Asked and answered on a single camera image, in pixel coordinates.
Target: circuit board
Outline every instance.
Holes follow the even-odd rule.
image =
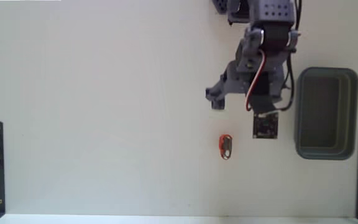
[[[278,113],[254,114],[254,139],[277,139]]]

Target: robotic arm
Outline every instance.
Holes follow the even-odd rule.
[[[250,26],[237,48],[236,59],[229,62],[217,84],[206,89],[212,109],[223,110],[228,93],[245,93],[248,111],[249,105],[257,114],[280,110],[273,104],[282,100],[287,80],[283,63],[291,63],[290,54],[296,52],[299,36],[292,29],[294,11],[290,0],[227,0],[229,23]],[[296,11],[298,26],[300,15]]]

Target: red object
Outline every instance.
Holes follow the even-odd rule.
[[[221,137],[219,138],[219,151],[221,153],[221,157],[224,160],[228,160],[231,157],[231,141],[232,141],[232,139],[233,138],[228,134],[222,134]]]

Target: gray container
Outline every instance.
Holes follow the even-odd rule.
[[[357,74],[307,68],[298,79],[295,142],[305,159],[348,159],[354,151]]]

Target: black cable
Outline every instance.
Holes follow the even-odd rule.
[[[296,25],[295,25],[295,29],[298,30],[299,29],[299,24],[301,22],[301,14],[302,14],[302,0],[299,0],[299,3],[296,3],[295,0],[295,6],[296,6]]]
[[[295,82],[293,80],[293,71],[292,71],[292,62],[291,62],[291,54],[289,54],[288,58],[287,58],[287,69],[288,69],[288,74],[290,75],[290,79],[291,79],[291,97],[290,97],[290,101],[288,102],[288,104],[283,107],[283,108],[279,108],[278,110],[280,111],[286,111],[288,109],[291,108],[292,102],[293,102],[293,95],[295,93]]]
[[[299,2],[297,2],[295,0],[295,9],[296,9],[296,24],[295,24],[295,29],[298,30],[299,29],[299,24],[301,22],[301,14],[302,14],[302,0],[299,0]],[[292,106],[292,103],[293,103],[293,97],[294,97],[294,94],[295,94],[295,81],[294,81],[294,78],[293,78],[293,70],[292,70],[292,61],[291,61],[291,54],[289,54],[288,58],[287,58],[287,75],[284,79],[284,82],[283,82],[283,86],[282,88],[285,88],[286,87],[286,83],[287,83],[287,80],[288,80],[288,76],[290,77],[291,79],[291,97],[290,97],[290,101],[288,102],[288,104],[283,107],[283,108],[279,108],[278,110],[280,111],[286,111],[288,109],[291,108]]]

